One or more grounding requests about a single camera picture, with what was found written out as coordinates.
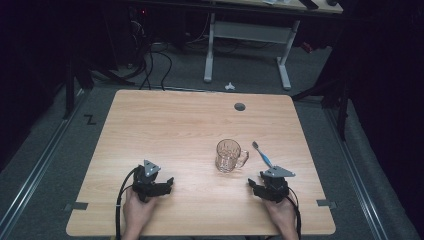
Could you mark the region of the grey tape strip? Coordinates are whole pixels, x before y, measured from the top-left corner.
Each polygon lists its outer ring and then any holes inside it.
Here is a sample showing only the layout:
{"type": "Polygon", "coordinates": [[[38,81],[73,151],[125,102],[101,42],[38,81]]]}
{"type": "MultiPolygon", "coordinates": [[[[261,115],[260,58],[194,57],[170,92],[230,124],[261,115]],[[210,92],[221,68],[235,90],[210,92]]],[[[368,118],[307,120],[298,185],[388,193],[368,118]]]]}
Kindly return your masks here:
{"type": "Polygon", "coordinates": [[[86,210],[88,207],[87,203],[84,202],[74,202],[74,203],[68,203],[65,207],[64,210],[67,212],[70,212],[72,210],[86,210]]]}
{"type": "Polygon", "coordinates": [[[329,209],[336,209],[337,208],[337,204],[335,201],[330,201],[327,199],[318,199],[316,200],[317,205],[319,207],[328,207],[329,209]]]}

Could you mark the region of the person's left hand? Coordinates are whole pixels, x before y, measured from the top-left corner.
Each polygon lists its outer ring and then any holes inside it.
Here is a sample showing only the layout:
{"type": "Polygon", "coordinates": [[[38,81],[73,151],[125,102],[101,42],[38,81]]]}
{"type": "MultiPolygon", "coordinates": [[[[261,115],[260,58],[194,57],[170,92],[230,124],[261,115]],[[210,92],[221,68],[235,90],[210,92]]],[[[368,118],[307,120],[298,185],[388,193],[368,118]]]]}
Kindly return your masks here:
{"type": "Polygon", "coordinates": [[[140,235],[144,227],[148,224],[153,215],[158,198],[150,198],[147,202],[142,202],[138,194],[132,189],[126,191],[124,204],[125,231],[139,232],[140,235]]]}

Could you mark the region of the metal floor rail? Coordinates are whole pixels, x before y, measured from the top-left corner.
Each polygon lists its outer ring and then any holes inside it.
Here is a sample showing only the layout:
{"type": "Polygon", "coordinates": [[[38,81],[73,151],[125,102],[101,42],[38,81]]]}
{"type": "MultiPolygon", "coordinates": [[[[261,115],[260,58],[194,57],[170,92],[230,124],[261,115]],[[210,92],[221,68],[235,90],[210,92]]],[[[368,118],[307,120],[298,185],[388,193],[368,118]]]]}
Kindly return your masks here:
{"type": "Polygon", "coordinates": [[[36,121],[0,173],[0,240],[7,238],[19,219],[50,165],[75,112],[90,90],[80,89],[73,94],[74,107],[69,113],[65,111],[65,93],[63,90],[56,96],[55,103],[36,121]]]}
{"type": "Polygon", "coordinates": [[[371,199],[368,190],[361,178],[358,168],[354,162],[354,158],[345,140],[338,133],[337,120],[332,110],[323,110],[328,120],[332,132],[335,135],[337,143],[342,151],[343,159],[347,167],[347,172],[352,182],[353,189],[361,206],[362,212],[371,230],[374,240],[388,240],[387,232],[377,213],[375,204],[371,199]]]}

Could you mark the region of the clear glass mug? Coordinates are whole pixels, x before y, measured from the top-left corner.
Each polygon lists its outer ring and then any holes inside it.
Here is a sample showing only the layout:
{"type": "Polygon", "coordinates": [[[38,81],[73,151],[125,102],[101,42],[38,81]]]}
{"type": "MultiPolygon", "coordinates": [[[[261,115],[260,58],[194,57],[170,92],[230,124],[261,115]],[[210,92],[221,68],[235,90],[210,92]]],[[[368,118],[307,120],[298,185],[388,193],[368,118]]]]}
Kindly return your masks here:
{"type": "Polygon", "coordinates": [[[242,168],[249,157],[249,152],[243,150],[238,142],[223,139],[216,146],[215,166],[220,172],[229,173],[242,168]]]}

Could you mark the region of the black metal stand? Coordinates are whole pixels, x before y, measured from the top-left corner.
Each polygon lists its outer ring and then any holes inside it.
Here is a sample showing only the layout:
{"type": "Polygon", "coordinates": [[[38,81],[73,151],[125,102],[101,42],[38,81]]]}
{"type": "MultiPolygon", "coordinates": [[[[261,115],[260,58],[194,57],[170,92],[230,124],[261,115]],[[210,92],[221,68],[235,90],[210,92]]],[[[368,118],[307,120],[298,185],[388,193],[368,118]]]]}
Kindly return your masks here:
{"type": "Polygon", "coordinates": [[[348,117],[347,107],[351,79],[349,77],[336,78],[333,80],[318,83],[312,88],[302,91],[292,96],[293,101],[299,101],[307,96],[322,96],[321,106],[324,109],[338,109],[336,118],[336,132],[338,136],[345,140],[345,124],[348,117]]]}
{"type": "Polygon", "coordinates": [[[132,82],[127,81],[124,77],[120,77],[112,73],[105,67],[102,67],[101,65],[91,60],[88,60],[87,58],[73,56],[69,59],[66,65],[66,101],[64,115],[65,119],[69,119],[71,117],[71,114],[76,109],[75,82],[78,82],[83,90],[91,90],[94,87],[94,81],[91,77],[92,70],[99,72],[101,75],[119,84],[128,86],[133,85],[132,82]]]}

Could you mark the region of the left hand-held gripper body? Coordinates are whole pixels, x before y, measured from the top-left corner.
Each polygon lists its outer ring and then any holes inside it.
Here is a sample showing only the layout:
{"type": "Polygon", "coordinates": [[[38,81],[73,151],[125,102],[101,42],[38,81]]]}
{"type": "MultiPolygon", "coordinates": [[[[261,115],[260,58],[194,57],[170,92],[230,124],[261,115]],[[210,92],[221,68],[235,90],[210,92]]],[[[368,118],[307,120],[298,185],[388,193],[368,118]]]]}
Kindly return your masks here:
{"type": "Polygon", "coordinates": [[[158,195],[155,180],[159,171],[160,167],[149,160],[145,160],[143,165],[138,165],[134,169],[132,189],[142,202],[158,195]]]}

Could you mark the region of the white-legged wooden desk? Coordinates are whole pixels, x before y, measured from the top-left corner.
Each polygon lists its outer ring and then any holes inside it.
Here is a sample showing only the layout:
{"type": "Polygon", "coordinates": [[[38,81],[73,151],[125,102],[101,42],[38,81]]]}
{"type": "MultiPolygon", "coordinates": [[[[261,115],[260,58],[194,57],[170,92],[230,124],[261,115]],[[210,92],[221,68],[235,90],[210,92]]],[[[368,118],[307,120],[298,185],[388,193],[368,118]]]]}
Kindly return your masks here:
{"type": "Polygon", "coordinates": [[[208,49],[203,80],[213,79],[214,41],[216,38],[282,44],[282,54],[276,58],[282,87],[291,89],[286,61],[295,40],[302,17],[336,17],[343,14],[342,6],[329,0],[135,0],[149,7],[207,11],[209,18],[208,49]],[[248,17],[293,17],[288,27],[272,24],[242,23],[218,20],[217,14],[241,14],[248,17]]]}

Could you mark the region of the person's right hand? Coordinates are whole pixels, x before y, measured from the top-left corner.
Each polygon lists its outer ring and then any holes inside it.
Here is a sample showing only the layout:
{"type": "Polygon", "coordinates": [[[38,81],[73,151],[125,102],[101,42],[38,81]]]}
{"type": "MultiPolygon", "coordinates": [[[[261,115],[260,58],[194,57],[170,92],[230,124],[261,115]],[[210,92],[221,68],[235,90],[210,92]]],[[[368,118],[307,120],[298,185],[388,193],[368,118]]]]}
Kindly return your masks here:
{"type": "Polygon", "coordinates": [[[264,200],[263,203],[280,234],[285,230],[296,231],[296,214],[291,200],[285,198],[279,203],[264,200]]]}

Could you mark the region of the blue and white toothbrush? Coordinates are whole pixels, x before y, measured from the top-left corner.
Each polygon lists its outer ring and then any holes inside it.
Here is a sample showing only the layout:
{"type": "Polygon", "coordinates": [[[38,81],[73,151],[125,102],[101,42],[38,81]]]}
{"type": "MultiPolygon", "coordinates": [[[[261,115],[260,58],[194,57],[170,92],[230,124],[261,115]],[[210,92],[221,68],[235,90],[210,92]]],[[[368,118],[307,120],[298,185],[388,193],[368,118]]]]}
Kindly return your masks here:
{"type": "Polygon", "coordinates": [[[265,164],[269,168],[272,168],[273,167],[273,164],[271,163],[271,161],[269,160],[269,158],[260,150],[259,145],[257,144],[256,141],[253,141],[252,142],[252,146],[259,153],[259,155],[261,156],[261,158],[265,162],[265,164]]]}

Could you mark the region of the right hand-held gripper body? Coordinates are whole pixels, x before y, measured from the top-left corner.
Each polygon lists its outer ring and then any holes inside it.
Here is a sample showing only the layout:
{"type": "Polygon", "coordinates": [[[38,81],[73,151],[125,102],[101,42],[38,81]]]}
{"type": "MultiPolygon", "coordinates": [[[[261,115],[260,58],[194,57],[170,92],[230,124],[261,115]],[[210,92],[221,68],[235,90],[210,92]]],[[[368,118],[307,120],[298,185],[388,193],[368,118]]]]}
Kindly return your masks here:
{"type": "Polygon", "coordinates": [[[264,183],[261,198],[279,203],[289,195],[286,177],[294,177],[295,174],[280,166],[273,166],[261,171],[260,176],[264,183]]]}

